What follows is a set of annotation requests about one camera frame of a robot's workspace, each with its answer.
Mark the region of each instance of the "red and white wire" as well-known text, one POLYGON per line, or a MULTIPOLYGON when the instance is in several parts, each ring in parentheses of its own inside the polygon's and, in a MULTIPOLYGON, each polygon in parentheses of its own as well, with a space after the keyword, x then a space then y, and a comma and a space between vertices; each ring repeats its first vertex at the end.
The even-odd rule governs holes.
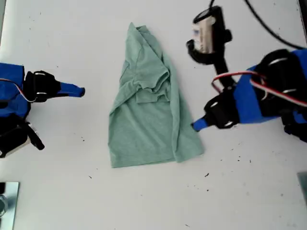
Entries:
POLYGON ((215 81, 220 79, 220 78, 224 78, 224 77, 230 77, 230 76, 236 76, 236 75, 242 75, 242 74, 251 74, 251 75, 256 75, 256 76, 259 76, 261 77, 262 81, 261 83, 262 84, 259 84, 257 82, 255 82, 253 79, 250 79, 250 84, 254 87, 256 87, 257 89, 260 89, 260 90, 263 90, 266 92, 265 96, 262 98, 262 100, 264 100, 266 97, 267 97, 267 93, 270 93, 276 97, 279 97, 279 98, 282 98, 284 100, 287 100, 289 102, 292 102, 294 104, 297 104, 299 106, 302 106, 302 107, 307 107, 307 102, 304 102, 304 101, 301 101, 295 97, 292 97, 286 93, 283 93, 283 92, 280 92, 276 89, 273 89, 273 88, 270 88, 270 87, 267 87, 265 86, 265 81, 263 81, 264 79, 266 79, 266 77, 262 74, 259 74, 257 72, 254 72, 254 71, 249 71, 249 70, 246 70, 246 71, 240 71, 240 72, 234 72, 234 73, 223 73, 223 74, 220 74, 220 75, 217 75, 213 81, 211 82, 211 85, 219 92, 221 93, 221 90, 215 85, 215 81))
POLYGON ((5 78, 0 78, 0 81, 6 81, 6 82, 10 82, 12 84, 14 84, 16 86, 16 88, 18 89, 19 93, 21 94, 21 96, 27 101, 27 102, 35 102, 35 100, 31 101, 29 99, 27 99, 27 97, 25 96, 23 90, 19 87, 19 85, 17 85, 15 82, 11 81, 11 80, 8 80, 8 79, 5 79, 5 78))

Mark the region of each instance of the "white table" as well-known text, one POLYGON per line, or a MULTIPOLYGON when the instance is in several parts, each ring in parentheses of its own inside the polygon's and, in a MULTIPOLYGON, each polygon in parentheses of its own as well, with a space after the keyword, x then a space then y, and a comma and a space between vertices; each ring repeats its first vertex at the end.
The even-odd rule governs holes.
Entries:
MULTIPOLYGON (((252 3, 282 37, 306 45, 295 0, 252 3)), ((22 64, 26 71, 43 69, 86 88, 82 99, 34 104, 28 120, 46 148, 38 151, 28 145, 0 161, 0 181, 21 183, 15 230, 307 228, 307 208, 296 176, 307 171, 307 144, 285 134, 279 119, 204 130, 200 135, 205 154, 185 163, 110 167, 108 113, 118 92, 129 23, 147 25, 172 58, 196 119, 216 95, 210 87, 214 70, 193 62, 185 42, 192 36, 192 19, 208 4, 209 0, 7 2, 0 61, 22 64)), ((270 51, 285 48, 263 30, 243 0, 216 4, 223 6, 234 37, 226 48, 230 70, 247 69, 270 51)))

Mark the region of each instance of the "cable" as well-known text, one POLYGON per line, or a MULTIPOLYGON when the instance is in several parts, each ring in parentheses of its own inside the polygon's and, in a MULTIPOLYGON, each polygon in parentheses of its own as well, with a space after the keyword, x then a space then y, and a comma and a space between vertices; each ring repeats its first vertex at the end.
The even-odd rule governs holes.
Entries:
POLYGON ((273 94, 273 95, 275 95, 275 96, 277 96, 277 97, 280 97, 280 98, 282 98, 282 99, 284 99, 284 100, 287 100, 287 101, 289 101, 289 102, 292 102, 292 103, 297 104, 297 105, 302 106, 302 107, 307 107, 307 102, 304 102, 304 101, 301 101, 301 100, 299 100, 299 99, 296 99, 295 97, 291 97, 291 96, 289 96, 289 95, 287 95, 287 94, 285 94, 285 93, 279 92, 279 91, 277 91, 277 90, 275 90, 275 89, 273 89, 273 88, 270 88, 270 87, 267 87, 267 86, 263 86, 263 85, 261 85, 261 84, 255 82, 255 81, 252 80, 252 79, 250 79, 250 84, 251 84, 252 86, 254 86, 254 87, 260 89, 260 90, 263 90, 263 91, 265 91, 265 92, 268 92, 268 93, 270 93, 270 94, 273 94))
POLYGON ((224 77, 231 77, 231 76, 236 76, 236 75, 242 75, 242 74, 252 74, 252 75, 256 75, 256 76, 259 76, 263 79, 265 79, 266 77, 257 73, 257 72, 254 72, 254 71, 249 71, 249 70, 246 70, 246 71, 240 71, 240 72, 235 72, 235 73, 222 73, 220 75, 217 75, 213 81, 211 82, 211 85, 213 88, 215 88, 215 90, 218 92, 218 93, 221 93, 222 91, 215 85, 215 81, 220 79, 220 78, 224 78, 224 77))
MULTIPOLYGON (((241 72, 235 72, 235 73, 224 73, 224 74, 220 74, 218 76, 216 76, 213 81, 211 82, 211 85, 220 93, 221 90, 214 84, 214 82, 220 78, 224 78, 224 77, 229 77, 229 76, 236 76, 236 75, 241 75, 241 74, 252 74, 252 75, 256 75, 256 76, 259 76, 261 77, 261 79, 266 79, 266 77, 262 74, 259 74, 257 72, 254 72, 254 71, 241 71, 241 72)), ((263 85, 265 82, 262 82, 262 84, 259 84, 257 82, 255 82, 253 79, 250 79, 250 84, 254 87, 256 87, 257 89, 260 89, 260 90, 263 90, 265 91, 266 93, 270 93, 270 94, 273 94, 274 96, 276 97, 279 97, 279 98, 282 98, 286 101, 289 101, 291 103, 294 103, 294 104, 297 104, 299 106, 302 106, 302 107, 307 107, 307 102, 304 102, 304 101, 301 101, 295 97, 292 97, 290 95, 287 95, 286 93, 283 93, 283 92, 280 92, 278 90, 275 90, 273 88, 270 88, 270 87, 267 87, 265 85, 263 85)))
POLYGON ((270 34, 272 35, 274 38, 276 38, 278 41, 280 41, 281 43, 290 46, 294 49, 306 49, 305 47, 302 46, 298 46, 295 45, 293 43, 290 43, 286 40, 284 40, 282 37, 278 36, 261 18, 260 16, 256 13, 255 9, 252 7, 252 5, 250 4, 249 0, 244 0, 245 3, 247 4, 249 10, 252 12, 252 14, 255 16, 255 18, 258 20, 258 22, 262 25, 262 27, 270 34))
POLYGON ((13 83, 16 88, 18 89, 18 91, 20 92, 21 96, 27 101, 27 102, 35 102, 36 101, 36 98, 33 100, 33 101, 30 101, 29 99, 27 99, 27 97, 25 96, 23 90, 19 87, 19 85, 16 83, 16 82, 13 82, 11 80, 8 80, 8 79, 5 79, 5 78, 0 78, 0 81, 6 81, 6 82, 10 82, 10 83, 13 83))
POLYGON ((211 0, 210 4, 209 4, 209 9, 212 9, 213 3, 215 0, 211 0))

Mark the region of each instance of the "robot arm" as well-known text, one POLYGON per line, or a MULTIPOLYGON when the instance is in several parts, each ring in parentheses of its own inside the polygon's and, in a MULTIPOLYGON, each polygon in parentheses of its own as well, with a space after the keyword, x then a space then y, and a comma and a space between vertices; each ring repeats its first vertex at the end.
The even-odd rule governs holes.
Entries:
MULTIPOLYGON (((210 7, 193 24, 194 39, 187 42, 189 55, 198 63, 214 64, 217 74, 228 72, 224 45, 231 33, 225 28, 222 9, 210 7)), ((307 49, 274 51, 249 70, 263 78, 245 74, 238 83, 231 74, 220 78, 224 90, 206 104, 206 115, 193 128, 224 129, 282 117, 285 132, 307 142, 307 49)))
POLYGON ((84 94, 84 88, 59 82, 47 72, 28 72, 24 79, 23 66, 0 63, 0 158, 30 142, 39 150, 45 147, 25 120, 31 103, 84 94))

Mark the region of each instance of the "black cable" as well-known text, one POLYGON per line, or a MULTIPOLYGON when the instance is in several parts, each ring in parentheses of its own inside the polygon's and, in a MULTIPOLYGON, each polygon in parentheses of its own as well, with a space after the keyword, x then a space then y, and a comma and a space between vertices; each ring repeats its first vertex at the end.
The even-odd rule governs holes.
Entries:
POLYGON ((249 0, 244 0, 245 3, 247 4, 249 10, 252 12, 252 14, 255 16, 255 18, 258 20, 258 22, 263 26, 263 28, 269 32, 270 35, 272 35, 274 38, 276 38, 278 41, 280 41, 281 43, 287 45, 287 46, 290 46, 294 49, 306 49, 305 47, 302 47, 302 46, 298 46, 298 45, 295 45, 295 44, 292 44, 286 40, 284 40, 282 37, 278 36, 273 30, 271 30, 267 24, 259 17, 259 15, 256 13, 255 9, 252 7, 252 5, 250 4, 249 0))
POLYGON ((215 1, 215 0, 211 0, 211 2, 210 2, 210 4, 209 4, 209 9, 212 8, 214 1, 215 1))

